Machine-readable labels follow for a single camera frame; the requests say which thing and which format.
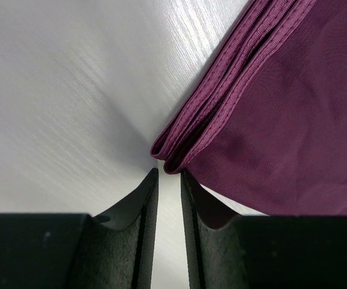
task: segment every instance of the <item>white wood grain table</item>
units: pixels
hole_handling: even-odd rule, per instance
[[[0,212],[99,213],[246,0],[0,0]],[[180,185],[161,173],[153,288],[188,288]]]

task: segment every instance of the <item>fabric fold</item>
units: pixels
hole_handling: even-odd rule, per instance
[[[257,0],[151,155],[265,214],[347,215],[347,0]]]
[[[166,160],[167,173],[178,173],[207,145],[210,140],[205,136],[215,134],[221,117],[228,118],[216,112],[222,114],[226,107],[234,106],[235,99],[225,101],[230,95],[236,98],[235,92],[229,94],[234,84],[237,80],[248,81],[313,3],[258,0],[248,4],[198,87],[152,146],[151,155]]]

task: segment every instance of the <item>purple satin cloth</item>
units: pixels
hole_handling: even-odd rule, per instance
[[[257,0],[151,155],[271,215],[347,215],[347,0]]]

